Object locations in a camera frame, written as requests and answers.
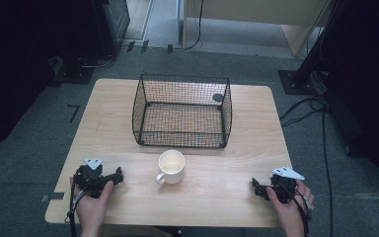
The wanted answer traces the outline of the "black wire mesh basket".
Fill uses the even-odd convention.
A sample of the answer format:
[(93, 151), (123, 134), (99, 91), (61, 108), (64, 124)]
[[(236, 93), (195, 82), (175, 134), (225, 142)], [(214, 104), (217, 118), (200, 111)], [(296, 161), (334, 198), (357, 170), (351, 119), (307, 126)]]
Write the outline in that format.
[(139, 78), (132, 132), (140, 145), (224, 148), (232, 118), (228, 78), (161, 74)]

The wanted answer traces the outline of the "person's left hand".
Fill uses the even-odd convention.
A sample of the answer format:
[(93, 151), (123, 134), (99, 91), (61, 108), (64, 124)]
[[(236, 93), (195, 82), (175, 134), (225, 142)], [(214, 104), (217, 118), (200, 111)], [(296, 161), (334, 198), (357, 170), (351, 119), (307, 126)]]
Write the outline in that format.
[(108, 181), (98, 198), (84, 196), (79, 200), (76, 206), (76, 212), (83, 232), (88, 234), (91, 232), (99, 232), (105, 221), (109, 197), (113, 189), (114, 182)]

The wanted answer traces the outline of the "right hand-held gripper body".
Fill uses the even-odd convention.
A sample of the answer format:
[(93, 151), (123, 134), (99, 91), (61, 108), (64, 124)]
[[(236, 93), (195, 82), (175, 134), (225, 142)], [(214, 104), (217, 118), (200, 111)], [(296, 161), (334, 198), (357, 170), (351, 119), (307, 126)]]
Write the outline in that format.
[(296, 181), (303, 181), (305, 177), (290, 167), (280, 167), (272, 170), (270, 177), (271, 187), (276, 193), (278, 200), (288, 203), (295, 195)]

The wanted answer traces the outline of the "person's right hand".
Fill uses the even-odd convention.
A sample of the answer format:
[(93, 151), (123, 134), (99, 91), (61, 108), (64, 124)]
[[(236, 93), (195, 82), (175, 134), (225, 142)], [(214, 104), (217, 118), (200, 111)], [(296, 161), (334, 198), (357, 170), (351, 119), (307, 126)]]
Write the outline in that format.
[(301, 181), (296, 181), (296, 195), (288, 203), (282, 203), (278, 200), (276, 193), (272, 188), (266, 188), (269, 201), (276, 211), (278, 221), (282, 230), (284, 228), (303, 228), (303, 218), (300, 214), (299, 206), (308, 215), (314, 208), (314, 195), (311, 190)]

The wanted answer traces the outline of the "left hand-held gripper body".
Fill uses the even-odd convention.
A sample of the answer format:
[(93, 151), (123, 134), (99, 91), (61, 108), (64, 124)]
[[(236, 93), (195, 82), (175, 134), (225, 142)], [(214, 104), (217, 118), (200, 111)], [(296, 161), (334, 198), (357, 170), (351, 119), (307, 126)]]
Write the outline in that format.
[(102, 175), (103, 159), (84, 158), (84, 162), (74, 175), (74, 181), (81, 190), (89, 192), (92, 198), (98, 198), (106, 183), (114, 181), (114, 174)]

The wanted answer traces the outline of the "light wooden desk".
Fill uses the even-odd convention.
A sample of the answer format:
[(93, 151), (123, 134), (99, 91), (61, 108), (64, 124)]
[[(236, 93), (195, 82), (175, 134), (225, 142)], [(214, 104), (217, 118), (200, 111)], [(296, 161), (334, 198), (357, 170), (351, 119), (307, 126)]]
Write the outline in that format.
[(182, 46), (187, 46), (189, 18), (282, 25), (293, 56), (321, 23), (334, 0), (179, 0)]

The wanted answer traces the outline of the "black metal stand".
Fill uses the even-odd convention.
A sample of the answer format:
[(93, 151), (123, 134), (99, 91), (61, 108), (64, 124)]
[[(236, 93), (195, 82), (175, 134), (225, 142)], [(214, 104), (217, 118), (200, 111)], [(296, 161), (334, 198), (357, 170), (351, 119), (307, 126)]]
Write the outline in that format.
[(319, 39), (313, 45), (309, 45), (309, 38), (317, 28), (325, 28), (331, 20), (338, 0), (311, 0), (313, 5), (311, 16), (300, 26), (283, 25), (282, 29), (294, 56), (303, 54), (307, 49), (307, 55), (301, 66), (295, 70), (279, 70), (278, 76), (283, 90), (288, 95), (317, 95), (316, 86), (312, 82), (313, 67), (318, 64)]

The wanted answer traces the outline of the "black cabinet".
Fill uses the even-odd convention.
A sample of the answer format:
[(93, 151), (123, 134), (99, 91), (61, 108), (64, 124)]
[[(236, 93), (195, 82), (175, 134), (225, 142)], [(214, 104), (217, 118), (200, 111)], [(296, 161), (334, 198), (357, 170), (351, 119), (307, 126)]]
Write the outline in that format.
[(116, 56), (130, 23), (126, 0), (93, 0), (103, 56)]

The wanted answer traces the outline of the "white cup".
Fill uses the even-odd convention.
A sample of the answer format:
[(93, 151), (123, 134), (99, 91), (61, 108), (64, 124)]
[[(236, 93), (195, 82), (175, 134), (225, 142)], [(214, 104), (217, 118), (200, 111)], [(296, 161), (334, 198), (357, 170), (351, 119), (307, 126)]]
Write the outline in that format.
[(185, 156), (178, 150), (167, 150), (161, 154), (158, 160), (160, 173), (155, 178), (155, 183), (177, 184), (185, 176)]

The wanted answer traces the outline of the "grey tape strip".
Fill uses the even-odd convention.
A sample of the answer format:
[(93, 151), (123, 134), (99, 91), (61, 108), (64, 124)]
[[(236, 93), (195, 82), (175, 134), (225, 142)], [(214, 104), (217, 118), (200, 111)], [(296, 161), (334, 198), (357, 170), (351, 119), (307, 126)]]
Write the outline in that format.
[(53, 199), (64, 199), (65, 193), (51, 193), (49, 195), (43, 195), (40, 198), (41, 202), (50, 202)]

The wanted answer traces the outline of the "black stand base plate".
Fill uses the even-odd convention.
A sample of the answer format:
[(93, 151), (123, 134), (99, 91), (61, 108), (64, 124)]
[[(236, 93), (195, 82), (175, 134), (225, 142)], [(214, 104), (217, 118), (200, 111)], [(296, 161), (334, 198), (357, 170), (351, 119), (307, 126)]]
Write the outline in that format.
[(58, 55), (47, 62), (54, 72), (52, 87), (60, 87), (62, 84), (88, 85), (94, 72), (92, 67), (82, 65), (75, 56)]

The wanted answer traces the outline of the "black curtain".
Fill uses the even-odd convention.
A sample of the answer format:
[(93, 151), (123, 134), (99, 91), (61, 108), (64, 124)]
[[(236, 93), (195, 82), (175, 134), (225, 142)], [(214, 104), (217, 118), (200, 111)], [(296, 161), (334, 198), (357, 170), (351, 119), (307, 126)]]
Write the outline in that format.
[(67, 73), (92, 30), (92, 0), (0, 0), (0, 142), (51, 83), (53, 56)]
[(340, 0), (324, 37), (327, 95), (346, 153), (379, 167), (379, 0)]

